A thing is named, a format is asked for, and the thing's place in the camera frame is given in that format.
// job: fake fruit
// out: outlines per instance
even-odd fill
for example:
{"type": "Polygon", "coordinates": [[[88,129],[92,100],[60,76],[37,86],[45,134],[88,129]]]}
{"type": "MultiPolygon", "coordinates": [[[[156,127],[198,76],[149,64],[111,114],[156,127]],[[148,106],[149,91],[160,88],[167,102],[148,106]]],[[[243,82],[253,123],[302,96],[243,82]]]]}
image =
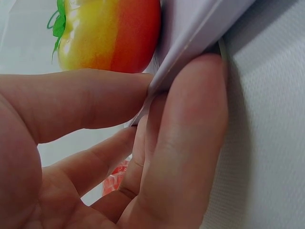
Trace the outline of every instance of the fake fruit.
{"type": "Polygon", "coordinates": [[[125,160],[122,163],[120,163],[116,167],[116,169],[111,173],[111,175],[103,181],[102,196],[105,196],[119,188],[119,185],[123,180],[123,177],[127,170],[128,164],[129,164],[128,160],[125,160]]]}
{"type": "Polygon", "coordinates": [[[161,26],[160,0],[58,0],[53,27],[63,70],[142,72],[161,26]]]}

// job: white fabric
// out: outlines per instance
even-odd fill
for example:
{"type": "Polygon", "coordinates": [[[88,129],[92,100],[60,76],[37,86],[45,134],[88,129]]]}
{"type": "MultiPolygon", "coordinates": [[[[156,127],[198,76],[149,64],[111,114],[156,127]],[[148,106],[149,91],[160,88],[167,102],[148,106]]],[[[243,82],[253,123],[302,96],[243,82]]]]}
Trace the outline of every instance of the white fabric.
{"type": "Polygon", "coordinates": [[[305,228],[305,0],[258,0],[224,37],[229,130],[203,229],[305,228]]]}

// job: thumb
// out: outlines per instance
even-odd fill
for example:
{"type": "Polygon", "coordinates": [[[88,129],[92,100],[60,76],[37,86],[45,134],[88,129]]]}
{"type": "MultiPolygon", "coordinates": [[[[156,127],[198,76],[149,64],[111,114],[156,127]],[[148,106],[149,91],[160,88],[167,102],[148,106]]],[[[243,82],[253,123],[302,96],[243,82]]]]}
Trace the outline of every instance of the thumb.
{"type": "Polygon", "coordinates": [[[199,228],[227,126],[225,78],[217,55],[195,59],[176,77],[130,228],[199,228]]]}

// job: hand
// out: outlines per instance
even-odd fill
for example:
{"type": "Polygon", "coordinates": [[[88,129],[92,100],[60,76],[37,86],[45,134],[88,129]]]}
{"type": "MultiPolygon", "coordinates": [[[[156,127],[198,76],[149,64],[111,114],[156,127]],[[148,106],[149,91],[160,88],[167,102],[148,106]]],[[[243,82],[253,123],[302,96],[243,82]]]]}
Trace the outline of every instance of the hand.
{"type": "Polygon", "coordinates": [[[0,228],[198,228],[228,116],[216,55],[187,65],[138,129],[41,168],[37,144],[128,121],[150,80],[97,70],[0,77],[0,228]],[[83,204],[131,151],[119,190],[83,204]]]}

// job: green leaf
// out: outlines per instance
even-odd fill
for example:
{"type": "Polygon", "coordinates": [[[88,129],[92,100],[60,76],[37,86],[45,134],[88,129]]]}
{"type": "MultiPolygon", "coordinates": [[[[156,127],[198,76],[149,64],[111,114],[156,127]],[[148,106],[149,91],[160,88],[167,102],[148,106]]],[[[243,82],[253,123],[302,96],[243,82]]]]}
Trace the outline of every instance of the green leaf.
{"type": "Polygon", "coordinates": [[[52,62],[53,62],[53,55],[54,53],[58,50],[61,37],[65,31],[66,28],[66,14],[65,14],[65,7],[64,7],[64,0],[57,0],[57,11],[52,15],[48,22],[47,28],[53,28],[53,36],[57,37],[57,41],[54,45],[54,50],[52,53],[52,62]],[[50,21],[53,19],[53,17],[56,15],[56,13],[59,13],[58,17],[56,18],[56,21],[54,25],[51,27],[50,26],[50,21]]]}

